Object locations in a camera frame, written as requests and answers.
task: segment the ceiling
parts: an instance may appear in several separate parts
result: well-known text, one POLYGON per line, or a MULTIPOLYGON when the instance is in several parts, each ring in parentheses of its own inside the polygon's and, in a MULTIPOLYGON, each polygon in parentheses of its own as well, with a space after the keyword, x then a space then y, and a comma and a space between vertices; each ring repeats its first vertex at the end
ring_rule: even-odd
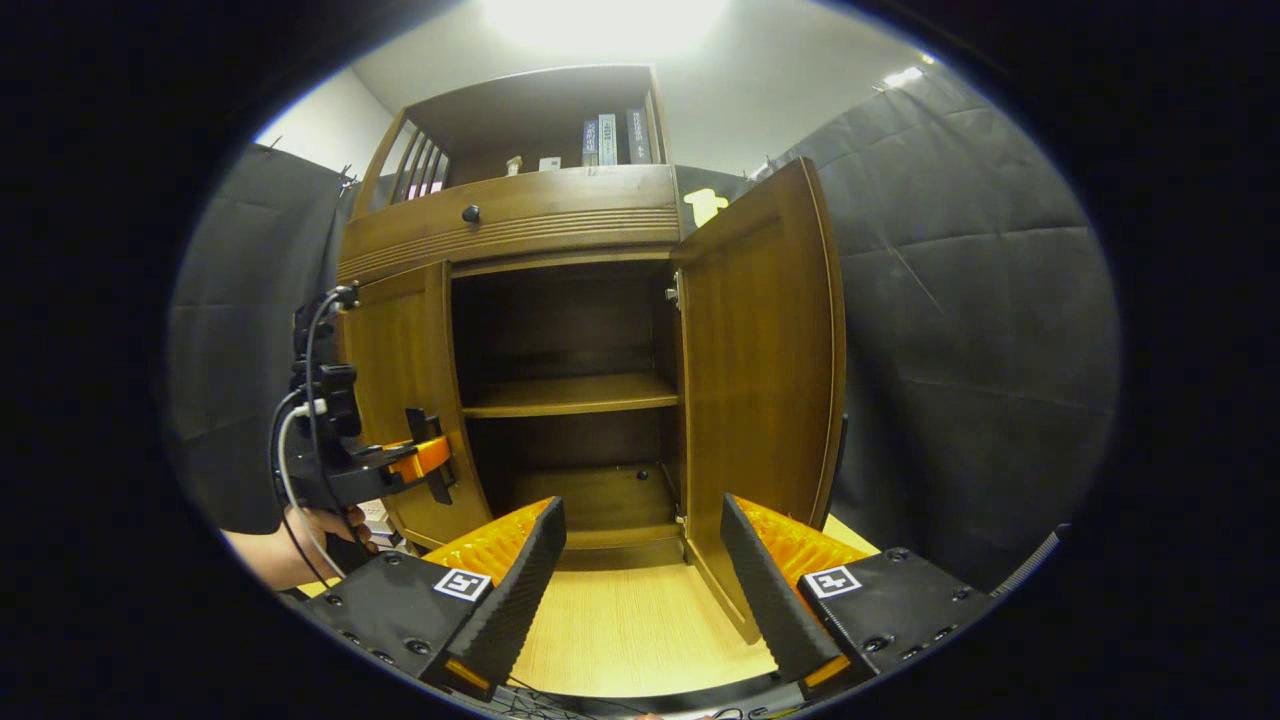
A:
MULTIPOLYGON (((650 27, 678 23, 700 1, 667 0, 668 8, 650 17, 650 27)), ((655 3, 632 0, 630 8, 654 13, 655 3)), ((490 20, 492 9, 481 0, 458 3, 361 58, 355 72, 394 113, 513 73, 653 63, 673 160, 741 174, 874 95, 872 86, 883 85, 886 76, 920 63, 920 53, 901 40, 808 0, 727 0, 713 20, 698 26, 707 29, 686 46, 671 38, 690 35, 687 29, 653 29, 635 42, 621 36, 617 42, 608 36, 600 42, 573 42, 585 31, 568 26, 544 32, 540 37, 563 36, 545 41, 504 35, 490 20)))

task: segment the cable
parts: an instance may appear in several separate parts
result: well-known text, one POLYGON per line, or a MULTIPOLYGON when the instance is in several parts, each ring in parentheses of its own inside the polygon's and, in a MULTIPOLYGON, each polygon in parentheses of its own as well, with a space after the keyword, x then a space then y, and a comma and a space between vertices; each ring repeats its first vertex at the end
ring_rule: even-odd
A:
MULTIPOLYGON (((538 688, 534 688, 532 685, 530 685, 529 683, 521 680, 520 678, 516 678, 515 675, 507 675, 507 679, 511 680, 511 682, 513 682, 513 683, 516 683, 517 685, 524 685, 525 688, 529 688, 529 689, 534 691, 535 693, 544 694, 547 697, 556 697, 557 696, 557 693, 549 693, 547 691, 540 691, 538 688)), ((636 710, 635 707, 631 707, 630 705, 623 705, 621 702, 613 702, 612 700, 604 700, 604 698, 600 698, 600 697, 581 698, 581 700, 589 700, 590 702, 603 702, 604 705, 613 705, 616 707, 622 707, 622 708, 630 710, 631 712, 635 712, 636 715, 648 715, 648 712, 645 712, 644 710, 636 710)))
MULTIPOLYGON (((293 419, 297 418, 297 416, 300 416, 300 415, 306 415, 307 410, 308 410, 308 407, 294 407, 292 413, 289 413, 288 415, 284 416, 284 425, 280 428, 280 437, 279 437, 279 439, 275 443, 275 452, 279 456, 279 461, 280 461, 280 482, 284 483, 284 493, 289 496, 289 505, 292 505, 293 510, 297 511, 297 512, 300 512, 300 514, 302 512, 302 510, 298 507, 298 498, 293 496, 293 482, 289 480, 289 469, 288 469, 288 466, 285 465, 285 461, 284 461, 284 437, 289 432, 289 423, 292 423, 293 419)), ((311 415, 312 424, 314 424, 315 416, 316 416, 316 414, 311 415)), ((346 579, 347 575, 342 571, 342 568, 338 568, 338 564, 334 562, 333 559, 329 557, 329 553, 324 551, 324 544, 321 544, 320 541, 316 539, 315 532, 311 530, 311 523, 303 521, 302 523, 302 529, 307 532, 307 537, 311 538, 311 544, 316 546, 316 550, 320 551, 320 556, 324 557, 325 562, 328 562, 330 568, 333 568, 333 571, 338 573, 339 578, 346 579)))
MULTIPOLYGON (((529 688, 527 685, 526 685, 526 688, 527 688, 527 689, 530 689, 530 691, 532 691, 532 692, 535 692, 535 693, 538 693, 538 694, 548 694, 548 693, 544 693, 544 692, 541 692, 541 691, 535 691, 534 688, 529 688)), ((536 700, 534 700, 534 698, 531 698, 531 697, 525 697, 525 696, 520 694, 518 692, 516 692, 516 691, 517 691, 517 688, 511 688, 511 687, 508 687, 508 688, 506 688, 506 689, 507 689, 508 692, 511 692, 511 697, 512 697, 513 700, 515 700, 515 698, 520 698, 520 700, 524 700, 524 701, 526 701, 526 702, 531 702, 531 703, 534 703, 534 705, 535 705, 535 706, 538 706, 538 707, 545 707, 545 708, 549 708, 549 710, 554 710, 554 711, 557 711, 557 712, 562 712, 562 714, 566 714, 566 715, 568 715, 568 714, 572 714, 572 715, 575 715, 575 716, 577 716, 577 717, 588 717, 589 720, 595 720, 595 717, 593 717, 593 716, 590 716, 590 715, 586 715, 585 712, 579 712, 579 711, 576 711, 576 710, 570 710, 570 708, 567 708, 567 707, 561 707, 561 706, 557 706, 557 705, 548 705, 548 703, 544 703, 544 702, 539 702, 539 701, 536 701, 536 700)), ((509 707, 509 708, 511 708, 512 711, 515 711, 515 710, 516 710, 516 707, 515 707, 515 703, 508 703, 508 707, 509 707)), ((525 714, 527 714, 527 715, 536 715, 536 716, 540 716, 540 717, 544 717, 544 719, 547 719, 547 720, 550 720, 550 719, 549 719, 549 717, 547 716, 547 714, 545 714, 545 712, 543 712, 543 711, 540 711, 540 710, 539 710, 539 711, 536 711, 536 712, 530 712, 530 711, 527 711, 527 710, 521 710, 521 712, 525 712, 525 714)))
MULTIPOLYGON (((306 387, 307 407, 315 407, 316 405, 315 386, 312 384, 311 379, 311 359, 314 357, 315 352, 316 328, 320 327, 320 319, 324 318, 325 310, 328 310, 329 306, 333 305, 333 302, 339 297, 340 295, 337 291, 326 295, 324 300, 320 302, 320 307, 316 309, 316 314, 311 316, 311 325, 307 328, 307 351, 306 355, 303 356, 303 363, 306 364, 306 379, 307 379, 307 387, 306 387)), ((316 455, 316 468, 320 470, 320 480, 324 483, 325 489, 329 491, 329 500, 334 501, 334 503, 337 505, 338 496, 334 495, 333 492, 333 484, 329 483, 329 473, 325 471, 324 459, 320 456, 320 428, 317 424, 317 419, 315 416, 311 418, 311 450, 316 455)), ((351 523, 347 521, 347 509, 337 507, 337 515, 338 519, 342 520, 342 527, 347 528, 347 532, 351 533, 351 541, 360 546, 360 550, 364 551, 366 557, 372 557, 374 553, 369 552, 369 548, 365 547, 365 543, 360 539, 360 536, 356 534, 356 529, 352 528, 351 523)), ((339 577, 346 578, 346 575, 342 574, 342 570, 337 565, 334 565, 332 560, 329 560, 329 564, 333 565, 334 570, 338 570, 339 577)))
POLYGON ((293 398, 297 397, 300 392, 302 391, 296 389, 289 395, 285 395, 284 400, 282 400, 280 404, 275 406, 275 411, 271 413, 271 432, 266 443, 266 468, 268 473, 271 477, 271 496, 275 497, 275 503, 280 509, 280 524, 284 525, 284 530, 289 533, 289 539, 293 541, 293 547, 297 548, 298 556, 302 557, 302 561, 306 562, 307 568, 311 569, 311 574, 314 574, 316 579, 320 580, 320 584, 323 584, 325 589, 329 589, 329 580, 324 579, 324 575, 321 575, 320 571, 316 570, 316 566, 311 562, 311 559, 307 557, 307 553, 302 551, 302 544, 298 542, 298 537, 293 534, 293 528, 289 527, 288 518, 284 516, 285 515, 284 501, 280 498, 280 495, 275 492, 275 475, 276 475, 275 432, 279 429, 280 425, 280 413, 283 413, 284 409, 288 407, 291 402, 293 402, 293 398))

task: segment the wooden shelf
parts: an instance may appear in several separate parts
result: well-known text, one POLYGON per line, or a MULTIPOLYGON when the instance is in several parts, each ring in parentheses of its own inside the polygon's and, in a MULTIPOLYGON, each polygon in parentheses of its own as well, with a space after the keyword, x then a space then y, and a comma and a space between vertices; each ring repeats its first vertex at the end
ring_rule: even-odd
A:
POLYGON ((534 418, 668 407, 676 391, 654 373, 620 373, 476 386, 467 400, 466 418, 534 418))
POLYGON ((564 550, 607 550, 678 538, 676 503, 658 464, 544 470, 508 479, 506 512, 558 495, 564 498, 564 550), (645 471, 648 478, 639 479, 645 471))

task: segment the white wall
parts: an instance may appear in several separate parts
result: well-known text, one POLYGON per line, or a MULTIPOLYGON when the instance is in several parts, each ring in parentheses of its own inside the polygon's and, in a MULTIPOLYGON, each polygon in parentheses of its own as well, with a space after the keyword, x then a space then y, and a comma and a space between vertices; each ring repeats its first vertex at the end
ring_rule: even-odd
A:
MULTIPOLYGON (((623 5, 622 0, 599 1, 613 9, 623 5)), ((698 3, 664 0, 652 5, 682 1, 698 3)), ((777 156, 874 96, 872 86, 881 85, 884 76, 920 63, 920 50, 910 44, 860 17, 812 0, 731 0, 705 35, 689 46, 668 46, 655 37, 626 42, 620 35, 622 24, 614 26, 607 44, 576 41, 579 32, 568 26, 545 44, 531 42, 531 37, 517 42, 490 27, 489 6, 479 0, 460 3, 404 28, 402 36, 357 60, 355 70, 383 105, 398 110, 513 73, 654 63, 672 159, 740 174, 754 172, 765 155, 777 156)), ((644 3, 636 6, 653 12, 644 3)), ((682 20, 684 15, 671 19, 682 20)))
POLYGON ((347 68, 303 95, 255 138, 334 172, 365 177, 392 113, 347 68))

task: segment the black cable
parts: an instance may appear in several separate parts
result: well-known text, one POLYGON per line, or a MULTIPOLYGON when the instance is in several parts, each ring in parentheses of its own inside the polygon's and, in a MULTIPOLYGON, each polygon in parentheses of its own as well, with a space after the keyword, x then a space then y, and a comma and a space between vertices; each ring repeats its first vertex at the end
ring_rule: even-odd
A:
POLYGON ((325 589, 329 589, 329 582, 324 579, 320 571, 316 570, 316 566, 311 564, 311 559, 307 557, 307 553, 302 551, 302 544, 298 543, 298 537, 293 534, 293 528, 289 527, 285 502, 283 498, 280 498, 280 493, 276 492, 275 489, 275 474, 276 474, 275 442, 276 442, 276 433, 280 430, 280 413, 283 413, 289 406, 289 404, 293 402, 293 398, 297 397, 300 392, 301 391, 296 389, 289 395, 285 395, 284 400, 282 400, 280 404, 275 406, 275 411, 271 413, 271 432, 269 433, 269 438, 266 442, 266 461, 268 461, 266 469, 269 477, 271 478, 271 495, 275 496, 275 503, 280 509, 280 524, 284 525, 284 530, 289 533, 289 539, 293 541, 293 547, 297 548, 298 556, 302 557, 302 561, 307 564, 307 568, 311 569, 311 573, 316 577, 316 579, 320 580, 321 584, 324 584, 325 589))
MULTIPOLYGON (((325 473, 324 469, 324 459, 320 457, 320 416, 316 413, 315 387, 311 384, 311 359, 315 351, 316 328, 320 327, 320 319, 324 318, 325 310, 328 310, 329 306, 333 305, 333 301, 338 300, 338 297, 339 295, 337 292, 326 295, 324 301, 320 302, 320 307, 316 310, 316 314, 312 315, 311 327, 307 329, 307 351, 302 359, 303 363, 306 363, 307 410, 310 411, 308 416, 311 418, 311 450, 316 455, 316 469, 320 471, 320 480, 324 482, 325 489, 329 491, 329 500, 333 500, 335 505, 338 502, 338 496, 333 492, 333 484, 329 482, 329 473, 325 473)), ((342 520, 342 527, 347 528, 347 532, 351 533, 351 541, 360 546, 360 550, 364 551, 366 557, 372 557, 374 553, 369 552, 369 548, 365 547, 365 542, 356 534, 356 529, 347 521, 347 510, 344 507, 338 507, 337 510, 338 518, 342 520)))
MULTIPOLYGON (((525 685, 525 687, 526 687, 527 689, 530 689, 530 691, 535 692, 535 693, 539 693, 539 694, 547 694, 548 697, 550 697, 550 696, 549 696, 549 693, 544 693, 544 692, 541 692, 541 691, 535 691, 534 688, 529 688, 529 685, 525 685)), ((590 716, 590 715, 588 715, 588 714, 585 714, 585 712, 579 712, 579 711, 576 711, 576 710, 568 710, 567 707, 561 707, 561 706, 556 706, 556 705, 548 705, 548 703, 544 703, 544 702, 539 702, 539 701, 536 701, 536 700, 534 700, 534 698, 531 698, 531 697, 525 697, 525 696, 520 694, 518 692, 516 692, 516 688, 507 688, 507 689, 508 689, 508 691, 511 691, 511 697, 512 697, 513 700, 515 700, 515 698, 520 698, 520 700, 524 700, 524 701, 526 701, 526 702, 531 702, 531 703, 534 703, 534 705, 535 705, 535 706, 538 706, 538 707, 547 707, 547 708, 549 708, 549 710, 556 710, 556 711, 558 711, 558 712, 563 712, 563 714, 573 714, 573 715, 576 715, 576 716, 579 716, 579 717, 586 717, 588 720, 595 720, 595 717, 593 717, 593 716, 590 716)), ((515 703, 511 703, 511 705, 509 705, 509 707, 511 707, 512 710, 515 710, 515 703)), ((526 715, 535 715, 534 712, 530 712, 530 711, 527 711, 527 710, 521 710, 521 712, 525 712, 526 715)), ((552 720, 552 719, 550 719, 550 717, 549 717, 549 716, 548 716, 548 715, 547 715, 545 712, 543 712, 541 710, 538 710, 538 711, 536 711, 536 715, 539 715, 540 717, 544 717, 545 720, 552 720)))
MULTIPOLYGON (((547 697, 556 697, 558 694, 558 693, 549 693, 547 691, 540 691, 538 688, 534 688, 532 685, 530 685, 529 683, 521 680, 520 678, 516 678, 515 675, 507 675, 507 679, 512 680, 513 683, 516 683, 518 685, 524 685, 524 687, 534 691, 535 693, 544 694, 547 697)), ((612 700, 604 700, 604 698, 600 698, 600 697, 582 698, 582 700, 589 700, 590 702, 603 702, 604 705, 613 705, 616 707, 622 707, 622 708, 630 710, 631 712, 635 712, 636 715, 648 715, 648 712, 645 712, 644 710, 636 710, 635 707, 631 707, 630 705, 623 705, 621 702, 613 702, 612 700)), ((737 717, 736 720, 742 720, 741 719, 741 712, 742 711, 739 710, 740 717, 737 717)))

